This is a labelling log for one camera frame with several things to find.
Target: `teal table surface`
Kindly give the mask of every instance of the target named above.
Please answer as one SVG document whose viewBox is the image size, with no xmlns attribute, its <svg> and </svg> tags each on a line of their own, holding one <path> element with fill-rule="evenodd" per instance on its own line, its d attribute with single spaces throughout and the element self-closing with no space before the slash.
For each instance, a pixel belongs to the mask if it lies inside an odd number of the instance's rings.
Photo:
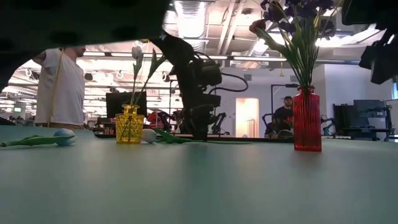
<svg viewBox="0 0 398 224">
<path fill-rule="evenodd" d="M 0 126 L 0 142 L 55 129 Z M 0 223 L 398 223 L 398 145 L 0 148 Z"/>
</svg>

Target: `white shirt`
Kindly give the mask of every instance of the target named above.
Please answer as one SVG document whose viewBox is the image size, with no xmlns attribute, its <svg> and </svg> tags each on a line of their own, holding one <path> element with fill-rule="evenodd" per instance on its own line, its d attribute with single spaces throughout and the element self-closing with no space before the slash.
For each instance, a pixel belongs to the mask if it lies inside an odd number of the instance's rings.
<svg viewBox="0 0 398 224">
<path fill-rule="evenodd" d="M 36 123 L 47 123 L 51 106 L 52 123 L 82 125 L 85 97 L 84 71 L 67 55 L 62 55 L 60 72 L 55 84 L 61 50 L 45 51 L 37 90 Z"/>
</svg>

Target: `glass vase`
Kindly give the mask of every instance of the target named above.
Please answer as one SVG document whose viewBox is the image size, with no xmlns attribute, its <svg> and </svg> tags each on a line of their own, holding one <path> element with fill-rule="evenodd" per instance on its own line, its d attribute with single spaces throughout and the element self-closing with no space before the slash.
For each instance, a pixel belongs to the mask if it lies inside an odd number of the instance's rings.
<svg viewBox="0 0 398 224">
<path fill-rule="evenodd" d="M 124 113 L 116 115 L 116 143 L 140 144 L 144 116 L 137 114 L 137 105 L 123 105 Z"/>
<path fill-rule="evenodd" d="M 293 98 L 294 149 L 297 151 L 321 152 L 320 99 L 314 87 L 299 87 Z"/>
</svg>

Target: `yellow vase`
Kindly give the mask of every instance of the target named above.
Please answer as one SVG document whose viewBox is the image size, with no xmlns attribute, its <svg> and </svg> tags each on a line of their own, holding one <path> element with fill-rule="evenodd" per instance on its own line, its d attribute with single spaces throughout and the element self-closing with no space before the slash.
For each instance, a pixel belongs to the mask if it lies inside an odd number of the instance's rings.
<svg viewBox="0 0 398 224">
<path fill-rule="evenodd" d="M 124 113 L 116 115 L 116 143 L 140 144 L 144 116 L 137 114 L 137 105 L 123 105 L 123 108 Z"/>
</svg>

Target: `computer monitor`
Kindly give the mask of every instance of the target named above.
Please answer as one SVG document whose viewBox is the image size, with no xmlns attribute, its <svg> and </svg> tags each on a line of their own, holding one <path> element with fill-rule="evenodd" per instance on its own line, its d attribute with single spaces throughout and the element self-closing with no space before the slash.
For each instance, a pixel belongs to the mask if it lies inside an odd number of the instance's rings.
<svg viewBox="0 0 398 224">
<path fill-rule="evenodd" d="M 385 118 L 384 100 L 354 100 L 356 114 L 360 118 Z"/>
<path fill-rule="evenodd" d="M 107 93 L 106 94 L 106 117 L 107 118 L 115 118 L 116 114 L 123 113 L 124 108 L 122 105 L 128 105 L 131 101 L 132 93 Z M 136 99 L 139 95 L 138 93 L 134 94 L 134 98 Z M 139 109 L 137 110 L 137 114 L 144 115 L 147 117 L 147 93 L 145 91 L 142 92 L 141 97 L 137 103 Z"/>
</svg>

